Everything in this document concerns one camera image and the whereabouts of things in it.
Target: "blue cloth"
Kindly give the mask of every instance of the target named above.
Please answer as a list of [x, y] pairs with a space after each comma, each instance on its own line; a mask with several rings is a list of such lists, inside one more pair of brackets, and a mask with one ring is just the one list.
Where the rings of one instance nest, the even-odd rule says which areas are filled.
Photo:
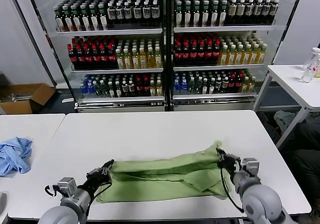
[[0, 176], [8, 175], [12, 170], [21, 174], [30, 170], [23, 158], [30, 157], [31, 144], [31, 140], [18, 137], [0, 143]]

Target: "cardboard box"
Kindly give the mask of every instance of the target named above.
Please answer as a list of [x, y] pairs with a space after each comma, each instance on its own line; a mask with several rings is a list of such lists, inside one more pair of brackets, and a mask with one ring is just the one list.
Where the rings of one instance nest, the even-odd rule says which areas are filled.
[[46, 84], [0, 86], [0, 96], [5, 98], [14, 94], [31, 95], [29, 100], [1, 102], [0, 107], [6, 114], [36, 114], [55, 93], [55, 89]]

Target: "refrigerator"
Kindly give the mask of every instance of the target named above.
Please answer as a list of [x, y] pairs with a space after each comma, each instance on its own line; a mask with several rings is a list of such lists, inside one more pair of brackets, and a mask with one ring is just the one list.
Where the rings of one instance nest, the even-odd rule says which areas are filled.
[[[62, 73], [63, 79], [56, 82], [65, 83], [70, 89], [76, 101], [75, 109], [79, 112], [251, 109], [257, 96], [255, 87], [263, 82], [266, 66], [275, 63], [299, 0], [263, 0], [260, 11], [265, 3], [278, 3], [271, 22], [258, 17], [254, 19], [252, 14], [245, 19], [244, 11], [241, 15], [236, 8], [235, 13], [239, 16], [233, 18], [233, 2], [227, 0], [225, 22], [221, 25], [223, 0], [217, 0], [217, 22], [213, 24], [210, 20], [215, 0], [156, 0], [155, 4], [154, 1], [15, 0], [15, 3], [50, 72], [53, 72], [52, 76], [55, 72]], [[178, 1], [182, 3], [181, 25], [177, 25]], [[191, 2], [190, 12], [186, 12], [187, 1]], [[195, 20], [196, 1], [200, 2], [199, 22]], [[210, 5], [207, 12], [206, 1]], [[207, 16], [206, 23], [202, 19], [204, 16]], [[191, 40], [196, 42], [195, 59], [191, 58]], [[226, 56], [229, 56], [233, 48], [230, 42], [234, 40], [237, 40], [237, 51], [241, 40], [250, 41], [249, 55], [253, 52], [254, 57], [260, 54], [262, 45], [267, 44], [263, 60], [236, 63], [228, 57], [228, 63], [226, 60], [221, 62], [220, 56], [224, 56], [222, 41], [227, 45]], [[202, 41], [205, 42], [205, 60], [200, 55]], [[210, 41], [219, 47], [216, 57], [207, 55]], [[180, 50], [178, 42], [183, 47], [187, 42], [186, 49]], [[245, 50], [247, 43], [241, 44]], [[259, 45], [256, 53], [254, 44]], [[180, 54], [186, 58], [179, 59]], [[227, 84], [227, 88], [222, 88], [221, 84], [210, 92], [211, 75], [216, 71], [221, 82], [225, 80], [224, 74], [228, 75], [229, 81], [232, 74], [236, 77], [241, 74], [237, 82], [239, 87], [229, 88]], [[196, 77], [197, 74], [203, 78], [198, 89], [189, 84], [191, 75]], [[239, 89], [243, 90], [246, 85], [245, 76], [249, 79], [247, 84], [253, 83], [254, 76], [255, 84], [250, 91], [249, 88]], [[178, 79], [179, 87], [174, 84], [175, 79]], [[204, 79], [208, 79], [207, 85], [203, 84]]]

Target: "white wall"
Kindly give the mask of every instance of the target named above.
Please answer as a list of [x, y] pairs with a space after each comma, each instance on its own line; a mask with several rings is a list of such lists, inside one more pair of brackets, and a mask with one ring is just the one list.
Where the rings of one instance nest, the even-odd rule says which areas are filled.
[[319, 0], [300, 0], [274, 64], [301, 65], [319, 43]]
[[0, 73], [10, 84], [53, 86], [11, 0], [0, 0]]

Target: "green towel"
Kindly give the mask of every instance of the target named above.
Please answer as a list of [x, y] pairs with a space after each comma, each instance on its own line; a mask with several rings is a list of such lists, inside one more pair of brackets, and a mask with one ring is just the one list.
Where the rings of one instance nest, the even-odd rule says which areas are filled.
[[216, 141], [208, 149], [172, 159], [115, 161], [112, 186], [97, 197], [99, 202], [154, 201], [219, 195], [226, 197], [217, 167]]

